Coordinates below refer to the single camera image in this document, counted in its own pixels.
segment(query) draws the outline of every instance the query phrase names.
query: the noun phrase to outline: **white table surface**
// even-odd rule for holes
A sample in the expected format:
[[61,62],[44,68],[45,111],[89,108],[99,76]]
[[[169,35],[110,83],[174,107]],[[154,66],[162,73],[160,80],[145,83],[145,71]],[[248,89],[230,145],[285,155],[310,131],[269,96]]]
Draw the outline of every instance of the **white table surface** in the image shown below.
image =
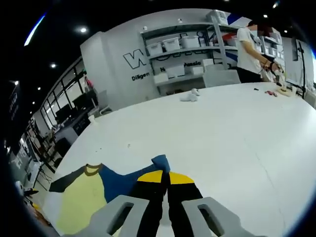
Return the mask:
[[[282,236],[316,190],[316,110],[298,96],[264,93],[276,87],[206,88],[197,102],[180,102],[185,92],[99,117],[71,146],[54,180],[86,163],[127,174],[166,154],[172,171],[194,179],[204,197],[237,214],[246,230]],[[57,215],[54,195],[43,208],[49,219]],[[173,236],[166,206],[157,236]]]

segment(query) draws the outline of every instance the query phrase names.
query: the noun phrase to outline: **black ceiling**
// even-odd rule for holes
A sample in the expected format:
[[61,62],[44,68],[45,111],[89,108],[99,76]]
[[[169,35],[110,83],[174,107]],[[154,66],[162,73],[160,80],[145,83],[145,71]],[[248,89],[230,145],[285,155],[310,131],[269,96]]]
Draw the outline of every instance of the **black ceiling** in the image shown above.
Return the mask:
[[[2,21],[5,34],[4,67],[2,68],[2,91],[8,98],[14,89],[10,80],[19,80],[23,93],[20,127],[31,117],[30,111],[39,109],[52,85],[66,68],[80,56],[80,44],[97,31],[107,31],[130,19],[152,12],[177,8],[221,9],[256,20],[265,20],[284,36],[297,34],[291,28],[290,18],[307,29],[306,22],[312,18],[312,8],[305,0],[293,5],[282,0],[272,9],[277,0],[137,0],[137,1],[100,1],[100,0],[29,0],[7,2],[6,17]],[[24,42],[36,22],[46,13],[36,30],[32,41],[26,47]],[[78,26],[87,26],[88,34],[78,34]],[[58,66],[51,69],[49,64]]]

